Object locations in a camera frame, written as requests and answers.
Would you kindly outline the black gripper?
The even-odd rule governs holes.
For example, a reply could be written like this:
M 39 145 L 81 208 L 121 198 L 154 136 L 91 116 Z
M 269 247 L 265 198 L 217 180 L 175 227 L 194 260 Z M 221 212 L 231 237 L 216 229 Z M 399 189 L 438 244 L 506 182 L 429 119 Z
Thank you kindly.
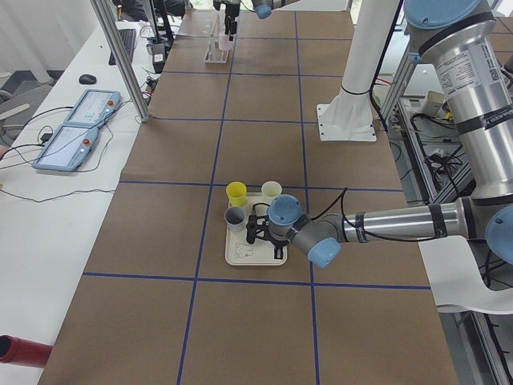
M 236 18 L 240 14 L 240 0 L 224 0 L 224 33 L 233 40 L 236 35 Z
M 262 241 L 269 241 L 275 247 L 273 250 L 274 258 L 283 258 L 283 248 L 287 246 L 287 241 L 281 241 L 271 235 L 269 231 L 269 216 L 257 216 L 251 214 L 248 217 L 248 224 L 246 225 L 246 241 L 248 244 L 253 245 L 256 239 Z

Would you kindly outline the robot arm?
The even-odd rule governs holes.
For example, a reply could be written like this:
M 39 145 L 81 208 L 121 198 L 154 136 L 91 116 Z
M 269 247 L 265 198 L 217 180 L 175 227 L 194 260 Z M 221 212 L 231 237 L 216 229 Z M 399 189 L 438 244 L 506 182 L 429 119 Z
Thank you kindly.
M 248 215 L 246 241 L 266 241 L 276 254 L 292 245 L 310 262 L 327 266 L 345 243 L 430 242 L 450 236 L 482 240 L 512 260 L 512 98 L 489 39 L 495 17 L 485 1 L 407 1 L 410 41 L 434 66 L 454 128 L 475 181 L 449 203 L 403 201 L 349 214 L 340 193 L 319 214 L 282 194 L 265 212 Z
M 253 11 L 259 19 L 267 18 L 273 10 L 293 4 L 297 0 L 255 0 L 252 1 Z M 224 6 L 224 33 L 228 40 L 232 41 L 237 33 L 237 18 L 240 15 L 240 0 L 220 0 L 213 1 L 215 10 L 220 10 Z

